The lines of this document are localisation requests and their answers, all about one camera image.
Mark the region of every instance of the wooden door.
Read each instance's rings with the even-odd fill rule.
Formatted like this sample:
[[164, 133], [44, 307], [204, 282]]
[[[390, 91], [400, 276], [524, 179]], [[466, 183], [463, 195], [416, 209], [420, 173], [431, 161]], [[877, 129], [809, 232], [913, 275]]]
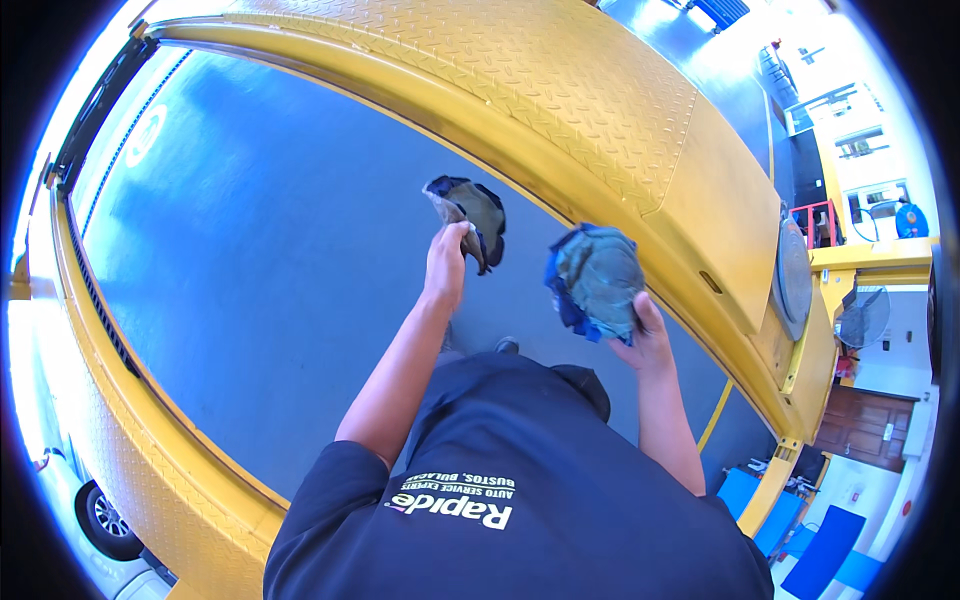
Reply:
[[833, 386], [814, 446], [880, 468], [903, 471], [903, 440], [913, 402]]

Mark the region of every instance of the wheel rim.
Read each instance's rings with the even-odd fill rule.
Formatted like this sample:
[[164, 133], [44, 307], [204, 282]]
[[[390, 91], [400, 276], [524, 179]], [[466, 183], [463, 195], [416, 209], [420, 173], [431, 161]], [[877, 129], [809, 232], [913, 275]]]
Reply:
[[120, 517], [120, 514], [113, 508], [106, 496], [100, 496], [93, 503], [93, 513], [96, 515], [100, 526], [110, 535], [123, 538], [130, 532], [130, 525]]

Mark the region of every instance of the printed logo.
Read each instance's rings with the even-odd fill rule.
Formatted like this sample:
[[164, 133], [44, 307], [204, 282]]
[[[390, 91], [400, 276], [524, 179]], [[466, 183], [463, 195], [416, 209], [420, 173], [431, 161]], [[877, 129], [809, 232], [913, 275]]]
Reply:
[[510, 513], [514, 511], [512, 506], [504, 506], [503, 510], [500, 510], [495, 504], [474, 502], [466, 495], [459, 498], [435, 498], [429, 493], [422, 493], [415, 498], [409, 493], [398, 493], [391, 500], [395, 506], [390, 508], [401, 510], [405, 515], [426, 509], [430, 513], [481, 519], [484, 527], [490, 529], [504, 529], [510, 520]]
[[400, 490], [402, 492], [430, 490], [466, 495], [457, 498], [421, 493], [414, 497], [410, 493], [398, 493], [391, 498], [391, 502], [386, 502], [384, 505], [405, 515], [426, 510], [435, 515], [478, 519], [484, 527], [502, 530], [507, 526], [514, 507], [504, 506], [501, 509], [489, 500], [477, 502], [471, 500], [470, 496], [509, 500], [516, 493], [516, 484], [513, 479], [506, 477], [487, 477], [470, 473], [421, 473], [407, 477], [400, 485]]
[[140, 118], [128, 140], [126, 157], [128, 167], [133, 168], [140, 164], [143, 157], [154, 147], [154, 142], [159, 137], [166, 120], [166, 105], [156, 105]]

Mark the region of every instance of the car wheel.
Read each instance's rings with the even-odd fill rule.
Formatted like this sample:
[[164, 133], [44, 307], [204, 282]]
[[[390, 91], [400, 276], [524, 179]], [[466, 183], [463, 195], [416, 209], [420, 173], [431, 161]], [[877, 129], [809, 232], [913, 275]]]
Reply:
[[132, 561], [140, 556], [143, 543], [97, 487], [97, 482], [88, 481], [80, 488], [74, 509], [80, 528], [98, 550], [115, 561]]

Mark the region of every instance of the yellow floor line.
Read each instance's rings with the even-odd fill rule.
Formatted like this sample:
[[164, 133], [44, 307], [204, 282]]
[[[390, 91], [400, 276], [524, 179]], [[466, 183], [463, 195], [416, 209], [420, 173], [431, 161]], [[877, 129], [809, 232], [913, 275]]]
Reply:
[[717, 421], [720, 419], [720, 413], [723, 412], [723, 407], [727, 404], [727, 398], [730, 397], [730, 390], [733, 389], [733, 381], [728, 379], [727, 385], [723, 387], [723, 394], [720, 395], [720, 399], [717, 401], [717, 407], [713, 409], [713, 416], [710, 417], [710, 422], [707, 423], [707, 429], [704, 429], [704, 434], [700, 436], [700, 442], [697, 442], [697, 451], [703, 452], [704, 446], [707, 445], [707, 440], [710, 439], [710, 434], [713, 433], [713, 427], [716, 426]]

